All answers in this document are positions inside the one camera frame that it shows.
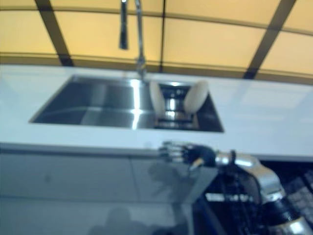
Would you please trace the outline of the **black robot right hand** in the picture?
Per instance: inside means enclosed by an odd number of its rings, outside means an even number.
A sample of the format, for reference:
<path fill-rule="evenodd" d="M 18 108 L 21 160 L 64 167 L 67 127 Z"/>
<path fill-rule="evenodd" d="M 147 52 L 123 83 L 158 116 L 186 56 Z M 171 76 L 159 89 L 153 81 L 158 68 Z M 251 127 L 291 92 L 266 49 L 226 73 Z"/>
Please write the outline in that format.
<path fill-rule="evenodd" d="M 205 145 L 185 141 L 164 141 L 158 153 L 168 162 L 188 164 L 191 168 L 202 165 L 216 166 L 216 152 Z"/>

